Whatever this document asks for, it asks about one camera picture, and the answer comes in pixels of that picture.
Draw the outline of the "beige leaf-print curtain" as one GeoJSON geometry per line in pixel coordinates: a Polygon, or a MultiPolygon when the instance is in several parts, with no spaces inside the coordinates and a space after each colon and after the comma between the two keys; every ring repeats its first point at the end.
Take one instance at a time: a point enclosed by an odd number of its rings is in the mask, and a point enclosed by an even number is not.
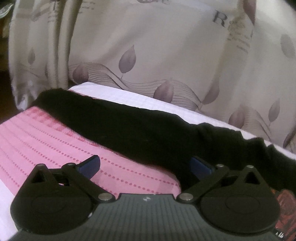
{"type": "Polygon", "coordinates": [[[287,1],[16,1],[18,109],[92,82],[226,122],[295,151],[295,7],[287,1]]]}

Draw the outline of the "red dark patterned cloth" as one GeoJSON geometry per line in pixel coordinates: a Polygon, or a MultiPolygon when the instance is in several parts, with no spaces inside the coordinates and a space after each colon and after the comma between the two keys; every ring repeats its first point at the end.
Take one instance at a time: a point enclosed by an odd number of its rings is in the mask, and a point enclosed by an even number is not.
{"type": "Polygon", "coordinates": [[[272,192],[280,205],[280,217],[274,232],[280,240],[295,240],[295,196],[289,190],[276,191],[272,189],[272,192]]]}

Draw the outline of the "black small garment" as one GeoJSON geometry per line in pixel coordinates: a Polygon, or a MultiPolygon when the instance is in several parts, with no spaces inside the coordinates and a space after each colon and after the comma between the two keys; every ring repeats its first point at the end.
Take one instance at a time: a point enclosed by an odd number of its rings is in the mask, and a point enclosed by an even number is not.
{"type": "Polygon", "coordinates": [[[93,99],[63,89],[42,92],[33,106],[81,136],[144,165],[173,173],[182,190],[197,183],[190,162],[198,157],[231,170],[254,166],[276,190],[295,191],[295,161],[261,138],[208,123],[190,124],[175,114],[93,99]]]}

